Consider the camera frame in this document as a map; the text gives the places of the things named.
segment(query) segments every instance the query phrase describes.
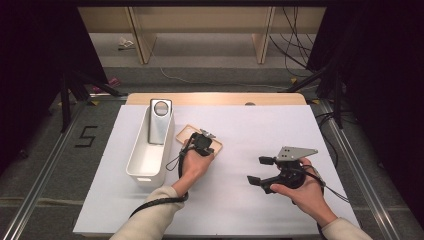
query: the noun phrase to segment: right hand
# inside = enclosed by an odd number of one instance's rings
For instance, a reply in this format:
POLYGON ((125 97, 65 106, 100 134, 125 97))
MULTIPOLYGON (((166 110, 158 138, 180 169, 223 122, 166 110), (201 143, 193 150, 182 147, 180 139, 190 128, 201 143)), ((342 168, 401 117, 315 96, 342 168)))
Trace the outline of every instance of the right hand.
MULTIPOLYGON (((299 161, 302 165, 312 165, 307 158, 300 158, 299 161)), ((306 171, 316 175, 312 168, 308 168, 306 171)), ((271 190, 289 197, 300 210, 314 218, 321 227, 337 219, 324 199, 320 184, 310 176, 306 176, 304 184, 297 189, 291 189, 281 184, 272 184, 271 190)))

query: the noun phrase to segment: wrist strap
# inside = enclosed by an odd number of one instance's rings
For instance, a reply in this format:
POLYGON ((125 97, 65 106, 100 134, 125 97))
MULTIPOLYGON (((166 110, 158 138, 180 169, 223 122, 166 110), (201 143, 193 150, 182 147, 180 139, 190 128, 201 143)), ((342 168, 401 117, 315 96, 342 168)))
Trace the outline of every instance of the wrist strap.
POLYGON ((158 198, 155 199, 153 201, 150 202, 146 202, 143 205, 141 205, 140 207, 138 207, 137 209, 134 210, 133 213, 131 213, 130 218, 136 214, 137 212, 145 209, 145 208, 149 208, 149 207, 153 207, 159 204, 165 204, 165 203, 178 203, 178 202, 185 202, 188 199, 188 193, 184 194, 184 196, 179 197, 179 198, 158 198))
MULTIPOLYGON (((188 150, 189 150, 189 147, 188 147, 188 144, 187 144, 187 146, 180 151, 180 154, 178 156, 178 177, 179 178, 181 178, 182 173, 183 173, 184 158, 185 158, 185 155, 186 155, 188 150)), ((156 206, 156 205, 159 205, 159 204, 185 202, 185 201, 187 201, 187 199, 188 199, 188 192, 186 194, 184 194, 182 197, 155 199, 153 201, 146 202, 143 205, 141 205, 140 207, 138 207, 137 209, 135 209, 134 212, 131 213, 130 218, 134 214, 136 214, 137 212, 139 212, 143 209, 153 207, 153 206, 156 206)))

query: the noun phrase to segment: white tabletop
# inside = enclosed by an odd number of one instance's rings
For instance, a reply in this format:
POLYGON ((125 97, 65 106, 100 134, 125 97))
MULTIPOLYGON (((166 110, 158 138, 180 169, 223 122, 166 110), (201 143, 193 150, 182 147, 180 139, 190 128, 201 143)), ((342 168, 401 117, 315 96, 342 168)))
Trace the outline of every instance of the white tabletop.
MULTIPOLYGON (((125 105, 116 119, 74 232, 111 235, 143 203, 143 189, 126 174, 126 166, 143 119, 145 105, 125 105)), ((206 175, 189 191, 166 236, 295 237, 318 234, 316 222, 278 194, 265 194, 247 175, 277 176, 276 166, 259 164, 282 146, 317 149, 308 157, 327 185, 346 196, 309 106, 174 106, 175 133, 186 124, 203 128, 223 143, 206 175)), ((181 144, 174 140, 171 159, 181 144)), ((167 172, 165 185, 178 178, 167 172)), ((336 213, 359 225, 349 203, 329 191, 325 198, 336 213)))

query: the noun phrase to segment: cabinet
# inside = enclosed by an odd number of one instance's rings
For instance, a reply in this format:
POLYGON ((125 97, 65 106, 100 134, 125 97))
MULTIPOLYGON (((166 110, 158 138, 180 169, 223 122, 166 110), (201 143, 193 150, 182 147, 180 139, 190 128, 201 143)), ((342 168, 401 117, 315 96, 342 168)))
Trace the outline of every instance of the cabinet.
MULTIPOLYGON (((324 7, 297 11, 298 33, 318 32, 324 7)), ((291 33, 294 8, 282 7, 80 7, 92 33, 132 33, 141 64, 147 64, 157 33, 249 33, 259 64, 265 62, 271 33, 291 33)))

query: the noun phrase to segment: sleeve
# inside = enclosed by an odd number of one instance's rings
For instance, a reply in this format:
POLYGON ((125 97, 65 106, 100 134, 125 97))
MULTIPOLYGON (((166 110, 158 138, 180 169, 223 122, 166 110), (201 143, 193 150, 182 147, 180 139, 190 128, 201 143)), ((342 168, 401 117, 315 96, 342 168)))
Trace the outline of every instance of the sleeve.
MULTIPOLYGON (((153 191, 146 202, 158 198, 178 197, 174 188, 163 186, 153 191)), ((174 214, 184 207, 184 203, 166 203, 143 209, 134 214, 128 221, 112 236, 112 240, 160 240, 171 224, 174 214)))
POLYGON ((370 240, 372 239, 362 229, 356 227, 344 218, 338 218, 322 228, 322 233, 328 240, 370 240))

